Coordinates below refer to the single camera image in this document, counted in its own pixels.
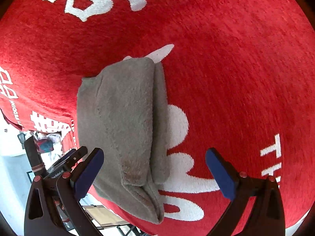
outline gray towel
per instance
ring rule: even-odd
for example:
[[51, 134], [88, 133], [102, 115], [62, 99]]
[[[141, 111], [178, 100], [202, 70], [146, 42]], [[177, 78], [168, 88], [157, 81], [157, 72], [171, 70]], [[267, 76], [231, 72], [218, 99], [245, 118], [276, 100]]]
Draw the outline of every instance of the gray towel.
[[164, 208], [157, 184], [170, 173], [161, 63], [131, 58], [84, 78], [77, 113], [80, 145], [104, 151], [104, 164], [93, 183], [98, 195], [137, 218], [161, 223]]

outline blue gripper pad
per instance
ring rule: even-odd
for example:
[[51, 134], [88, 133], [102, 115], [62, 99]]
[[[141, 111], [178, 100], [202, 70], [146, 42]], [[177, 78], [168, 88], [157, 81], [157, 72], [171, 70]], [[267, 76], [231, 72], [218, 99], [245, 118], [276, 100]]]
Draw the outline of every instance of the blue gripper pad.
[[104, 152], [99, 149], [74, 183], [74, 197], [77, 201], [86, 196], [103, 163]]
[[224, 163], [225, 161], [216, 149], [210, 148], [207, 151], [206, 164], [220, 187], [223, 196], [232, 201], [236, 195], [236, 182], [229, 175]]

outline folded cloth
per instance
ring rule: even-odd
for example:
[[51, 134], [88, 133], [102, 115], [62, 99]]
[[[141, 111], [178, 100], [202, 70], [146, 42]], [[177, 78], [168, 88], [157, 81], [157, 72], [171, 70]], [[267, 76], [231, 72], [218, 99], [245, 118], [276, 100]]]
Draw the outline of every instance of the folded cloth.
[[131, 58], [83, 78], [77, 113], [80, 145], [104, 151], [93, 183], [97, 194], [135, 217], [161, 223], [164, 208], [157, 184], [170, 173], [162, 64]]

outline red blanket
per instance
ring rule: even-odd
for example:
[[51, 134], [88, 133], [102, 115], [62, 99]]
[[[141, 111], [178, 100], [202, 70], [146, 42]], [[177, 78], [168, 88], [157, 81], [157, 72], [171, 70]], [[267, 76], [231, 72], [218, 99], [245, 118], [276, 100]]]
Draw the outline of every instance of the red blanket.
[[294, 0], [15, 0], [0, 29], [1, 109], [25, 129], [62, 131], [65, 150], [78, 146], [82, 77], [127, 56], [162, 60], [166, 218], [153, 225], [100, 200], [144, 231], [204, 236], [215, 225], [228, 201], [205, 164], [209, 147], [239, 171], [277, 178], [287, 227], [311, 207], [315, 34]]

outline metal screw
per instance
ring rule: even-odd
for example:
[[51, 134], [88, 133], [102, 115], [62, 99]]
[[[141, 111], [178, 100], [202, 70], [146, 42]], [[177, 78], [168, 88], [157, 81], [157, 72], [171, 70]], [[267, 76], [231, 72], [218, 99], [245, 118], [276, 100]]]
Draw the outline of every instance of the metal screw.
[[242, 177], [242, 178], [247, 178], [247, 173], [245, 171], [241, 171], [239, 173], [239, 176]]
[[38, 181], [40, 181], [41, 179], [42, 179], [41, 176], [35, 176], [35, 177], [34, 177], [34, 181], [35, 181], [35, 182], [38, 182]]
[[68, 178], [70, 175], [71, 175], [71, 173], [67, 171], [67, 172], [62, 174], [62, 177], [63, 178]]
[[268, 179], [269, 179], [271, 182], [275, 182], [275, 180], [276, 180], [274, 176], [269, 176]]

